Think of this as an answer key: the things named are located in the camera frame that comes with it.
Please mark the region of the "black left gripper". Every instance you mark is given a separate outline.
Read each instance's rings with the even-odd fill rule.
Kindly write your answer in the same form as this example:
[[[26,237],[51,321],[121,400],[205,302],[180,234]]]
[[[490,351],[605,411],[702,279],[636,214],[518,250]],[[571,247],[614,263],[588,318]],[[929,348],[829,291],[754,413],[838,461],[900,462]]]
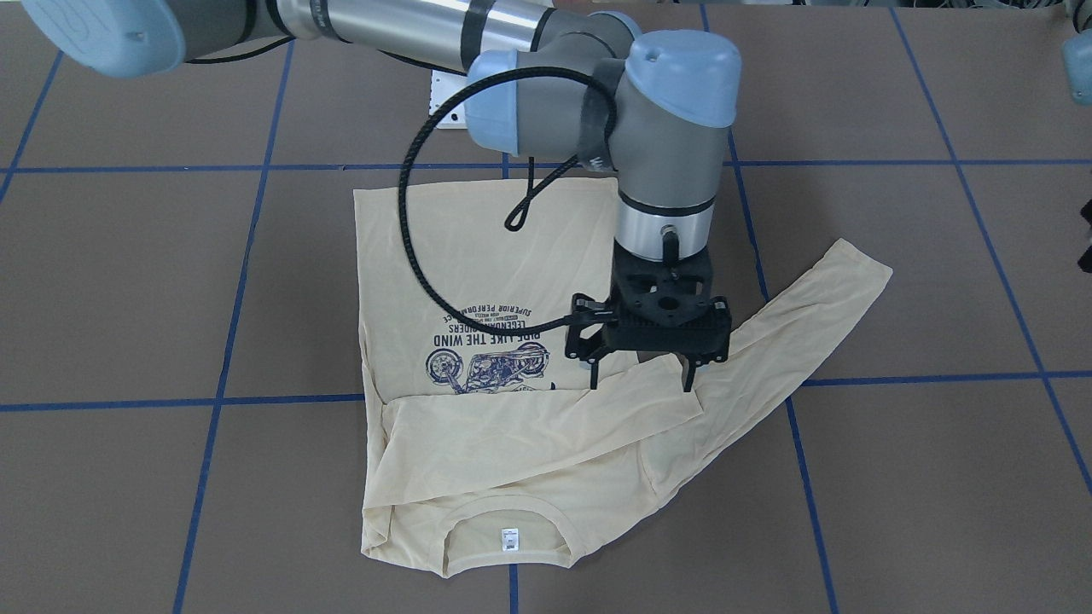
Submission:
[[[1077,265],[1087,273],[1092,272],[1092,246],[1091,246],[1091,225],[1092,225],[1092,200],[1088,200],[1080,210],[1081,219],[1083,219],[1089,225],[1089,247],[1084,250],[1084,253],[1077,261]]]

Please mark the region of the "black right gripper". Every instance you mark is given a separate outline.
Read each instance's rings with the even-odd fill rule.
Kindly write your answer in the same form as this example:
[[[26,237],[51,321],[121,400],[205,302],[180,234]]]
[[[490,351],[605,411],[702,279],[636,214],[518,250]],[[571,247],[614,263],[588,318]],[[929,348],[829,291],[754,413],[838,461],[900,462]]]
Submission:
[[[601,361],[617,350],[679,355],[682,392],[691,392],[705,362],[729,350],[732,315],[723,296],[712,296],[707,249],[676,262],[653,262],[613,249],[612,292],[603,303],[584,294],[571,302],[566,356],[586,362],[591,390],[598,389]]]

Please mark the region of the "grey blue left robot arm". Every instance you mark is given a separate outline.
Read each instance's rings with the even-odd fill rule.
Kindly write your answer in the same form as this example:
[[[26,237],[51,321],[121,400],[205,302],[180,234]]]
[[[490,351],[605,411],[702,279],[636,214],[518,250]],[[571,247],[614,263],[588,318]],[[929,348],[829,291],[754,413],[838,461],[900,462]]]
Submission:
[[[1070,97],[1084,107],[1091,105],[1091,31],[1084,29],[1063,43],[1063,64]]]

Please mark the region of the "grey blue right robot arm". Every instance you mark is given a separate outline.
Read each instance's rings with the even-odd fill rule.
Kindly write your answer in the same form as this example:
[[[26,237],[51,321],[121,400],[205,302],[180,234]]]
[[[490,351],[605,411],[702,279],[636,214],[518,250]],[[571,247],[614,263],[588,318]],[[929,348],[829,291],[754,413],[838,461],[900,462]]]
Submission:
[[[581,165],[617,177],[618,228],[605,302],[577,294],[561,319],[566,356],[596,371],[617,350],[667,352],[682,389],[729,352],[729,307],[713,297],[707,236],[741,81],[740,51],[713,32],[641,32],[619,13],[580,15],[529,1],[26,1],[43,35],[79,64],[112,78],[226,63],[235,46],[325,38],[467,78],[430,113],[399,167],[397,224],[407,264],[441,310],[478,323],[442,297],[410,237],[410,173],[434,129],[463,106],[476,144],[561,167],[508,214],[523,226],[535,197]]]

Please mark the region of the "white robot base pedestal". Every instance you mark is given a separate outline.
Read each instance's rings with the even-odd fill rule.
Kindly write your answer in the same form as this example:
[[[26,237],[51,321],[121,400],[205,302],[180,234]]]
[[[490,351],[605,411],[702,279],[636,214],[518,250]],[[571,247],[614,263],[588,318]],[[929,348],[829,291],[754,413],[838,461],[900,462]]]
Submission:
[[[446,102],[451,101],[460,90],[463,90],[467,85],[468,81],[465,75],[432,70],[432,76],[430,78],[429,115],[437,113]],[[467,129],[467,114],[465,113],[463,102],[460,102],[456,107],[449,109],[449,113],[446,113],[444,117],[437,123],[437,128],[442,130]]]

